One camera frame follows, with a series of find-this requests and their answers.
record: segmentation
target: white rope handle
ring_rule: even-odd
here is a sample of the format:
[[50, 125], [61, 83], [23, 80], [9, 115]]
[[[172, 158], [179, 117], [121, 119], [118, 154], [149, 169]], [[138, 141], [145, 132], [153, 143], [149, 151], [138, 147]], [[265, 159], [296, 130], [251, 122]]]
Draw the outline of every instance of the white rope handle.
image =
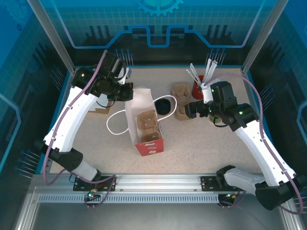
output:
[[120, 110], [120, 111], [118, 111], [118, 112], [112, 114], [112, 115], [107, 119], [107, 121], [106, 121], [106, 128], [107, 128], [107, 129], [109, 130], [109, 132], [112, 133], [113, 135], [121, 135], [121, 134], [123, 134], [123, 133], [125, 133], [125, 132], [127, 132], [127, 131], [129, 130], [129, 128], [127, 128], [124, 132], [121, 132], [121, 133], [113, 133], [113, 132], [110, 130], [109, 125], [108, 125], [109, 120], [110, 120], [111, 117], [113, 117], [114, 115], [119, 114], [119, 113], [121, 113], [121, 112], [125, 112], [125, 111], [126, 111], [125, 109], [124, 109], [124, 110]]
[[[162, 118], [158, 119], [158, 121], [162, 121], [163, 119], [168, 118], [169, 116], [173, 115], [173, 113], [176, 111], [176, 108], [177, 108], [177, 100], [176, 100], [176, 98], [173, 97], [172, 95], [165, 95], [165, 96], [159, 97], [159, 98], [157, 98], [157, 99], [154, 99], [153, 102], [155, 102], [155, 101], [157, 101], [157, 100], [159, 100], [159, 99], [161, 99], [161, 98], [164, 98], [164, 97], [172, 97], [172, 98], [174, 98], [174, 99], [175, 99], [175, 108], [174, 108], [174, 110], [173, 110], [173, 112], [172, 112], [171, 114], [169, 114], [169, 115], [167, 115], [167, 116], [165, 116], [165, 117], [162, 117]], [[107, 121], [106, 121], [106, 128], [107, 128], [107, 129], [109, 130], [109, 132], [112, 133], [113, 135], [121, 135], [121, 134], [123, 134], [123, 133], [125, 133], [125, 132], [127, 132], [127, 131], [129, 130], [129, 128], [127, 128], [125, 131], [123, 131], [123, 132], [121, 132], [121, 133], [113, 133], [113, 132], [110, 130], [109, 124], [108, 124], [111, 117], [113, 117], [114, 115], [119, 114], [119, 113], [121, 113], [121, 112], [125, 112], [125, 111], [126, 111], [125, 109], [124, 109], [124, 110], [120, 110], [120, 111], [118, 111], [118, 112], [112, 114], [112, 115], [107, 119]]]
[[172, 95], [165, 95], [165, 96], [162, 96], [162, 97], [158, 97], [157, 99], [154, 99], [153, 102], [155, 102], [155, 101], [157, 101], [157, 100], [159, 100], [159, 99], [161, 99], [161, 98], [164, 98], [164, 97], [172, 97], [172, 98], [174, 98], [174, 99], [175, 99], [175, 108], [174, 108], [174, 110], [173, 110], [173, 112], [172, 112], [171, 114], [169, 114], [169, 115], [167, 115], [167, 116], [165, 116], [165, 117], [162, 117], [162, 118], [158, 119], [158, 121], [162, 121], [163, 119], [168, 118], [168, 117], [170, 117], [171, 115], [173, 115], [173, 113], [176, 111], [176, 108], [177, 108], [177, 100], [176, 100], [176, 98], [173, 97]]

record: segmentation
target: white paper bag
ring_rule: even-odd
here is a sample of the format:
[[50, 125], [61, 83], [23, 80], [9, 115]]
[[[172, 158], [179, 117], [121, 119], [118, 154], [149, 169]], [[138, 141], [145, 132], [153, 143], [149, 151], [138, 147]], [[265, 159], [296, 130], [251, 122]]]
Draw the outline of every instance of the white paper bag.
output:
[[[116, 115], [120, 112], [126, 112], [128, 128], [124, 132], [113, 133], [108, 127], [108, 122], [109, 122], [109, 119], [108, 119], [106, 121], [107, 129], [114, 135], [120, 135], [120, 134], [123, 134], [123, 133], [125, 133], [126, 131], [129, 130], [131, 141], [142, 156], [147, 156], [147, 155], [151, 155], [151, 154], [154, 154], [154, 153], [163, 152], [164, 151], [163, 137], [161, 139], [158, 139], [158, 140], [140, 143], [141, 137], [139, 137], [139, 135], [140, 135], [141, 132], [140, 132], [140, 130], [138, 132], [138, 127], [137, 127], [137, 122], [136, 122], [137, 117], [141, 113], [146, 112], [146, 111], [150, 111], [150, 110], [154, 110], [156, 112], [154, 102], [156, 100], [163, 98], [163, 97], [172, 97], [172, 98], [175, 99], [175, 97], [173, 97], [171, 95], [166, 95], [166, 96], [162, 96], [162, 97], [159, 97], [159, 98], [153, 100], [150, 89], [133, 89], [133, 99], [125, 102], [125, 110], [118, 111], [118, 112], [114, 113], [113, 115], [111, 115], [109, 117], [109, 119], [110, 119], [112, 116], [114, 116], [114, 115]], [[175, 103], [176, 103], [175, 108], [174, 108], [174, 111], [172, 113], [170, 113], [169, 115], [167, 115], [163, 118], [158, 119], [157, 130], [161, 133], [161, 135], [162, 135], [162, 131], [161, 131], [159, 121], [161, 121], [165, 118], [168, 118], [169, 116], [171, 116], [175, 112], [176, 107], [177, 107], [176, 99], [175, 99]]]

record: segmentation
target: red cup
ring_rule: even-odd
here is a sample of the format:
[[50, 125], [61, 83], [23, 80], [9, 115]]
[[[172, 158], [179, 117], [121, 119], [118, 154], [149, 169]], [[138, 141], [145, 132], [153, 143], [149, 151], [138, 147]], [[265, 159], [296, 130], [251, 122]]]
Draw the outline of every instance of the red cup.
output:
[[[202, 81], [203, 75], [199, 75], [199, 78]], [[192, 96], [197, 100], [203, 99], [203, 95], [202, 95], [201, 91], [198, 90], [198, 85], [195, 81], [194, 81], [194, 84], [193, 84]]]

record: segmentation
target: robotic arm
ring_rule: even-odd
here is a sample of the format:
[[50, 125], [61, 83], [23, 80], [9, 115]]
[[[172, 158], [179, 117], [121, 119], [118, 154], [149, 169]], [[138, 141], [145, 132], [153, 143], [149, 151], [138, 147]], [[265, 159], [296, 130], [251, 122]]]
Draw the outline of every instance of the robotic arm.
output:
[[[288, 178], [263, 143], [259, 133], [259, 118], [253, 108], [246, 103], [237, 104], [231, 84], [226, 81], [214, 83], [210, 87], [212, 100], [209, 101], [209, 96], [204, 94], [203, 101], [189, 103], [185, 106], [187, 116], [195, 118], [196, 113], [199, 113], [200, 117], [211, 115], [221, 118], [247, 145], [263, 172], [263, 176], [257, 176], [243, 172], [232, 165], [226, 166], [217, 171], [216, 180], [220, 187], [229, 185], [243, 189], [255, 195], [268, 210], [294, 197], [295, 192]], [[297, 187], [303, 188], [307, 184], [306, 178], [297, 176], [265, 133], [264, 137]]]
[[[92, 68], [80, 68], [76, 71], [72, 80], [70, 94], [64, 108], [85, 88], [93, 76], [95, 66]], [[83, 154], [72, 147], [76, 133], [93, 103], [101, 94], [107, 95], [109, 101], [128, 101], [133, 98], [133, 83], [125, 83], [130, 77], [131, 70], [126, 68], [125, 62], [118, 57], [106, 53], [101, 68], [93, 83], [74, 103], [61, 121], [57, 130], [56, 141], [53, 142], [49, 158], [60, 164], [69, 172], [88, 180], [97, 181], [100, 172], [88, 164]], [[46, 152], [52, 140], [52, 135], [60, 120], [64, 109], [58, 117], [50, 132], [45, 136], [44, 143], [36, 142], [35, 145], [42, 152]]]

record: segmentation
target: blue wall panel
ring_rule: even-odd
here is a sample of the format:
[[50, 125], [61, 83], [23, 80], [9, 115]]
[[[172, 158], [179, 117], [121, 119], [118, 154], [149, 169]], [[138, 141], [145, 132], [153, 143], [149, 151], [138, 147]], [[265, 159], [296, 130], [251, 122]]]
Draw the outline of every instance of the blue wall panel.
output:
[[273, 91], [265, 116], [278, 151], [299, 173], [307, 173], [307, 2], [292, 0], [250, 72], [257, 89]]
[[136, 65], [204, 64], [211, 48], [227, 48], [224, 63], [241, 65], [275, 0], [42, 3], [76, 65], [105, 48], [128, 48]]
[[0, 161], [8, 153], [0, 164], [0, 226], [6, 230], [14, 229], [30, 183], [30, 173], [15, 170], [22, 168], [18, 159], [27, 161], [22, 150], [47, 133], [67, 70], [26, 0], [0, 0], [0, 22], [0, 94], [21, 116], [15, 136], [16, 113], [0, 99]]

